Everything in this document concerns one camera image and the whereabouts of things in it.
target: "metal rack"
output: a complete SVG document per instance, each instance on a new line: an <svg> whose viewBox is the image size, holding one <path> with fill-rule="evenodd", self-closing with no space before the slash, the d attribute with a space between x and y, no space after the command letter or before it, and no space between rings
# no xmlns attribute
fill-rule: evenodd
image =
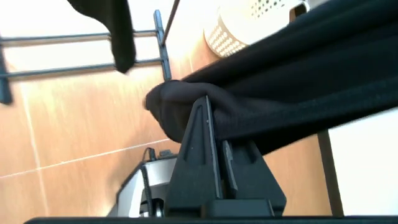
<svg viewBox="0 0 398 224"><path fill-rule="evenodd" d="M139 30L134 31L135 37L148 37L156 36L159 46L159 58L150 58L146 60L136 60L135 65L152 65L153 63L161 63L163 69L163 78L165 81L171 80L172 74L170 71L169 56L166 48L166 39L173 23L175 13L178 8L180 0L175 0L173 3L172 11L170 13L169 21L166 30L163 29L162 18L160 11L154 12L154 30ZM12 103L12 94L9 86L8 78L14 77L32 77L36 75L49 75L49 74L72 74L76 72L95 72L98 70L113 70L113 63L104 63L96 65L85 65L79 67L66 67L66 68L51 68L44 70L32 70L27 72L12 72L8 73L5 60L2 52L3 47L22 47L29 45L44 45L44 44L62 44L72 42L86 42L94 40L108 40L109 33L98 34L77 34L77 35L55 35L55 36L42 36L42 37L0 37L0 103L9 105Z"/></svg>

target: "laundry basket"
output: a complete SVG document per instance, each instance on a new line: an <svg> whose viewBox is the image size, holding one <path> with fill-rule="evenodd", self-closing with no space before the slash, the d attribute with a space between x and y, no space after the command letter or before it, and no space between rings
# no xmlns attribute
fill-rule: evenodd
<svg viewBox="0 0 398 224"><path fill-rule="evenodd" d="M291 9L306 0L220 0L204 28L205 40L219 57L227 57L289 23Z"/></svg>

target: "white plastic basket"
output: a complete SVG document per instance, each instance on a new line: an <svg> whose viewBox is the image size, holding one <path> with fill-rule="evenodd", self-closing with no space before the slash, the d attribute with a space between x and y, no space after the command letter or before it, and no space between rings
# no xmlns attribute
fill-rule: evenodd
<svg viewBox="0 0 398 224"><path fill-rule="evenodd" d="M310 9L307 0L220 0L204 28L205 40L227 57L284 28L290 10L301 4Z"/></svg>

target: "white surface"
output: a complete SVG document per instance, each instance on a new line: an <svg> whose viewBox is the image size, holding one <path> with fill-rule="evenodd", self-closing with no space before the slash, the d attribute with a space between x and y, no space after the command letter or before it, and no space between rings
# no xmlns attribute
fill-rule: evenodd
<svg viewBox="0 0 398 224"><path fill-rule="evenodd" d="M344 215L398 215L398 108L329 134Z"/></svg>

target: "tiled floor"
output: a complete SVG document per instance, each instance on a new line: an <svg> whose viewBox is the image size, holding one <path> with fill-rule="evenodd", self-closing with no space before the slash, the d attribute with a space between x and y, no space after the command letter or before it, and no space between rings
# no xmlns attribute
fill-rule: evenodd
<svg viewBox="0 0 398 224"><path fill-rule="evenodd" d="M134 28L152 28L155 8L165 26L172 0L143 2L131 1ZM180 3L167 41L176 79L218 59L203 40L205 6L203 1ZM5 15L12 21L0 19L6 37L105 32L65 0L1 1L0 17ZM153 38L136 39L136 45L138 58L159 56ZM11 72L112 61L107 41L7 48L4 53ZM134 68L127 76L100 72L13 80L14 104L0 105L2 223L37 216L104 216L146 147L177 152L179 144L167 139L142 107L146 93L162 79L155 65ZM286 215L330 214L316 136L266 161L287 196Z"/></svg>

